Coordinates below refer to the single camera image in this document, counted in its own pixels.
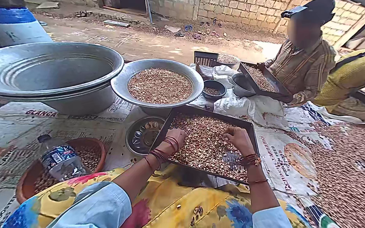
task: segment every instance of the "blue sleeve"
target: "blue sleeve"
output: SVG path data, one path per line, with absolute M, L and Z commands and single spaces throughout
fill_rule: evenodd
M 47 228 L 119 228 L 131 214 L 128 194 L 113 182 L 99 182 L 83 189 Z
M 292 228 L 292 225 L 283 209 L 278 206 L 254 213 L 253 228 Z

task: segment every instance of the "clay pot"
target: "clay pot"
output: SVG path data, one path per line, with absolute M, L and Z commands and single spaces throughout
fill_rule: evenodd
M 93 171 L 93 173 L 100 172 L 104 168 L 105 158 L 106 158 L 106 150 L 104 144 L 95 138 L 76 138 L 67 143 L 73 147 L 76 151 L 80 147 L 88 147 L 93 148 L 95 153 L 101 154 L 101 159 L 98 163 L 97 168 Z M 16 186 L 16 199 L 20 204 L 25 202 L 27 199 L 31 198 L 36 194 L 34 183 L 36 179 L 42 174 L 43 166 L 39 160 L 36 160 L 32 163 L 32 165 L 25 171 L 19 180 L 18 185 Z

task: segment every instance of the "black tray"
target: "black tray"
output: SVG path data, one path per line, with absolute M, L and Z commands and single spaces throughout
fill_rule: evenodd
M 194 51 L 194 63 L 199 62 L 202 66 L 214 67 L 217 66 L 218 56 L 218 53 Z
M 244 64 L 261 70 L 263 72 L 263 75 L 266 77 L 266 79 L 271 83 L 271 85 L 278 92 L 269 92 L 269 91 L 264 91 L 264 90 L 260 89 L 260 87 L 257 85 L 256 81 L 253 80 L 253 78 L 251 77 L 249 72 L 246 70 Z M 249 63 L 249 62 L 240 62 L 239 69 L 248 79 L 250 79 L 249 81 L 250 81 L 251 87 L 253 88 L 254 92 L 256 92 L 257 95 L 269 96 L 273 99 L 276 99 L 277 101 L 282 101 L 284 103 L 289 103 L 292 101 L 292 99 L 293 99 L 292 94 L 281 84 L 281 82 L 274 75 L 271 74 L 271 72 L 265 66 L 257 66 L 256 64 Z
M 220 119 L 222 121 L 225 121 L 225 122 L 228 122 L 230 124 L 233 124 L 233 125 L 236 125 L 238 127 L 246 129 L 247 133 L 249 134 L 250 141 L 253 145 L 254 151 L 260 157 L 260 153 L 259 153 L 258 147 L 257 147 L 256 134 L 254 133 L 254 127 L 253 127 L 253 124 L 251 122 L 242 121 L 242 120 L 239 120 L 239 119 L 236 119 L 236 118 L 224 116 L 224 115 L 221 115 L 221 114 L 217 114 L 215 112 L 206 111 L 206 110 L 203 110 L 203 109 L 199 109 L 199 108 L 195 108 L 195 107 L 191 107 L 191 106 L 187 106 L 187 105 L 180 106 L 180 107 L 175 107 L 171 110 L 170 115 L 168 116 L 167 120 L 165 121 L 165 123 L 163 125 L 163 128 L 161 128 L 161 130 L 160 130 L 159 134 L 157 135 L 157 137 L 155 139 L 155 142 L 153 143 L 150 150 L 152 150 L 153 148 L 156 148 L 164 140 L 165 135 L 166 135 L 168 129 L 170 128 L 174 117 L 179 113 L 185 114 L 185 115 L 200 115 L 200 116 L 206 116 L 206 117 L 214 117 L 214 118 Z M 223 159 L 224 159 L 224 161 L 227 161 L 227 162 L 230 163 L 230 167 L 232 169 L 243 168 L 241 165 L 237 165 L 237 163 L 233 162 L 235 160 L 235 158 L 237 158 L 237 157 L 238 157 L 238 154 L 228 153 Z M 188 168 L 200 171 L 200 172 L 204 172 L 204 173 L 209 174 L 209 175 L 218 176 L 218 177 L 221 177 L 221 178 L 224 178 L 224 179 L 227 179 L 227 180 L 231 180 L 231 181 L 235 181 L 235 182 L 247 185 L 247 183 L 244 182 L 244 181 L 240 181 L 240 180 L 236 180 L 236 179 L 233 179 L 233 178 L 230 178 L 230 177 L 227 177 L 227 176 L 223 176 L 223 175 L 220 175 L 220 174 L 208 172 L 208 171 L 198 169 L 198 168 L 195 168 L 195 167 L 191 167 L 191 166 L 188 166 L 188 165 L 185 165 L 185 164 L 181 164 L 181 163 L 178 163 L 178 162 L 175 162 L 175 161 L 171 161 L 171 160 L 168 160 L 168 161 L 170 163 L 177 164 L 177 165 L 180 165 L 180 166 L 185 166 L 185 167 L 188 167 Z

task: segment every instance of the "plaid shirt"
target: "plaid shirt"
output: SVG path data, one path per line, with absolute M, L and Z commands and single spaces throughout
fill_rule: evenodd
M 266 67 L 292 93 L 293 105 L 313 100 L 335 66 L 336 52 L 322 37 L 307 49 L 297 49 L 289 39 Z

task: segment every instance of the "person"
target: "person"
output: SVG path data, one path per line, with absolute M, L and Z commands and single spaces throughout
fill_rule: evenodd
M 339 66 L 344 60 L 348 60 L 347 63 Z M 313 103 L 325 106 L 328 113 L 353 116 L 365 121 L 365 104 L 350 96 L 365 87 L 365 49 L 342 56 L 336 68 Z
M 245 129 L 229 127 L 224 136 L 229 138 L 244 158 L 257 157 L 254 156 L 255 151 Z M 164 157 L 170 156 L 177 147 L 183 146 L 184 138 L 183 130 L 169 130 L 165 141 L 157 147 L 157 152 L 161 151 Z M 180 182 L 177 184 L 177 182 L 169 181 L 170 173 L 157 172 L 156 177 L 153 177 L 154 171 L 162 162 L 158 159 L 158 155 L 158 153 L 150 153 L 112 180 L 107 177 L 108 175 L 101 177 L 102 174 L 92 174 L 89 178 L 86 178 L 87 176 L 74 178 L 65 181 L 65 185 L 57 184 L 50 187 L 25 201 L 5 221 L 3 227 L 128 228 L 145 225 L 150 227 L 231 227 L 233 225 L 234 227 L 289 228 L 292 227 L 291 224 L 296 227 L 306 227 L 303 225 L 307 223 L 304 218 L 301 219 L 302 222 L 295 221 L 293 218 L 290 222 L 266 181 L 261 166 L 256 165 L 258 163 L 255 159 L 247 159 L 246 161 L 249 162 L 245 163 L 250 191 L 229 184 L 224 185 L 228 188 L 226 191 L 221 191 L 213 188 L 179 186 Z M 196 172 L 189 178 L 195 179 L 197 175 Z M 84 187 L 75 197 L 75 188 L 87 181 L 97 182 Z M 69 198 L 72 197 L 75 197 L 73 204 L 58 216 L 55 215 L 57 211 L 63 210 L 62 202 L 70 201 Z M 286 212 L 288 208 L 293 210 L 289 205 L 285 208 Z
M 274 59 L 264 64 L 293 95 L 289 103 L 299 106 L 313 100 L 335 66 L 336 52 L 322 39 L 321 26 L 332 18 L 334 0 L 314 0 L 306 10 L 291 16 L 288 39 Z

